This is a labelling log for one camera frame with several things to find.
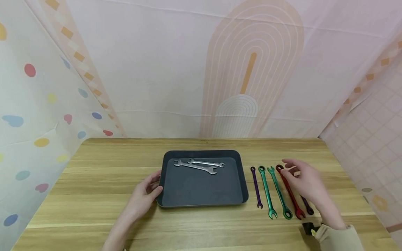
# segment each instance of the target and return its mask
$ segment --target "green wrench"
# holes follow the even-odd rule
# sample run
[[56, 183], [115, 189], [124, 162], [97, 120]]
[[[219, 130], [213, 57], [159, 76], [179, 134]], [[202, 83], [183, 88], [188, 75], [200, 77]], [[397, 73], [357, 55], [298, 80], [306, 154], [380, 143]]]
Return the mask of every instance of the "green wrench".
[[285, 217], [285, 219], [290, 220], [290, 219], [292, 219], [293, 214], [292, 214], [292, 211], [286, 206], [285, 200], [282, 197], [282, 193], [281, 193], [281, 190], [279, 189], [279, 185], [278, 185], [278, 180], [275, 177], [275, 168], [267, 167], [267, 170], [272, 176], [272, 179], [273, 179], [274, 184], [275, 184], [275, 188], [277, 189], [277, 192], [278, 192], [278, 195], [279, 195], [279, 199], [281, 200], [281, 204], [282, 204], [282, 208], [283, 208], [283, 216]]
[[268, 215], [271, 219], [273, 219], [272, 215], [275, 215], [275, 218], [278, 218], [278, 214], [276, 213], [276, 211], [274, 210], [274, 207], [272, 206], [271, 196], [269, 195], [268, 184], [267, 184], [267, 180], [265, 178], [265, 167], [260, 165], [258, 170], [260, 171], [261, 177], [263, 178], [265, 196], [267, 196], [267, 202], [268, 202]]

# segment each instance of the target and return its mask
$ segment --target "red wrench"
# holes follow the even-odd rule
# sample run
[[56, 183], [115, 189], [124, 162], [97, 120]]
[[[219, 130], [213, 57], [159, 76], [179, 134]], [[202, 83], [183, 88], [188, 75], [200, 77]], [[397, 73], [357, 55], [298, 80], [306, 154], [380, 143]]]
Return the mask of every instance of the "red wrench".
[[282, 170], [283, 170], [283, 166], [282, 165], [277, 165], [276, 166], [276, 170], [278, 171], [278, 173], [281, 175], [281, 178], [283, 180], [283, 183], [285, 184], [286, 190], [290, 195], [290, 198], [292, 200], [293, 206], [295, 207], [295, 215], [296, 217], [301, 220], [302, 217], [306, 218], [306, 215], [304, 214], [303, 210], [300, 209], [299, 205], [297, 204], [297, 201], [295, 199], [295, 196], [293, 195], [292, 189], [289, 186], [289, 183], [287, 182], [286, 178], [282, 175]]

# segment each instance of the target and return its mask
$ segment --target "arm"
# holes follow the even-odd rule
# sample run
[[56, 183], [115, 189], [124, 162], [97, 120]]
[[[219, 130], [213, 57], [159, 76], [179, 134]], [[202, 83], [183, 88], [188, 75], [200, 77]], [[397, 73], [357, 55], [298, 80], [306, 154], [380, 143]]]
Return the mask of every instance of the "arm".
[[353, 226], [346, 226], [342, 216], [325, 188], [318, 170], [298, 159], [283, 159], [282, 174], [300, 195], [318, 209], [323, 225], [316, 234], [322, 251], [363, 251]]
[[102, 251], [122, 251], [131, 226], [148, 212], [153, 201], [162, 192], [159, 186], [160, 170], [139, 183], [127, 205], [113, 225]]

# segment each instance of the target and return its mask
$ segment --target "silver wrench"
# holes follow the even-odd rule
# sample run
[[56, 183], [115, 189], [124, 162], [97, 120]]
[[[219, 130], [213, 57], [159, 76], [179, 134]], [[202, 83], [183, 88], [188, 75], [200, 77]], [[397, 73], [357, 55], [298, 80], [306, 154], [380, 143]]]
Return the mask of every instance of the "silver wrench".
[[176, 159], [175, 161], [177, 161], [177, 163], [174, 164], [175, 166], [191, 167], [191, 168], [207, 171], [209, 174], [216, 174], [216, 172], [214, 171], [214, 169], [216, 169], [216, 166], [203, 167], [203, 166], [199, 166], [199, 165], [191, 165], [189, 163], [183, 163], [180, 159]]
[[221, 162], [221, 163], [213, 163], [213, 162], [205, 162], [205, 161], [198, 161], [198, 160], [194, 160], [193, 158], [189, 158], [190, 160], [187, 161], [189, 164], [204, 164], [204, 165], [214, 165], [214, 166], [218, 166], [223, 168], [225, 163]]

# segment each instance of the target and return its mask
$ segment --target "red dot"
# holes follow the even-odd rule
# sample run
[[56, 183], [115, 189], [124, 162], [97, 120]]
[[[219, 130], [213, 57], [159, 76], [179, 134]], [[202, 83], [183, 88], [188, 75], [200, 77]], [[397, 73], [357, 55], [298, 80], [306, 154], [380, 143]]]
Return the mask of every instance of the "red dot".
[[25, 65], [24, 71], [28, 75], [28, 77], [32, 78], [32, 77], [35, 77], [35, 75], [36, 75], [35, 67], [33, 65], [31, 65], [30, 63], [27, 63]]
[[103, 133], [104, 133], [106, 136], [112, 136], [112, 135], [113, 135], [113, 132], [108, 131], [108, 130], [103, 130]]

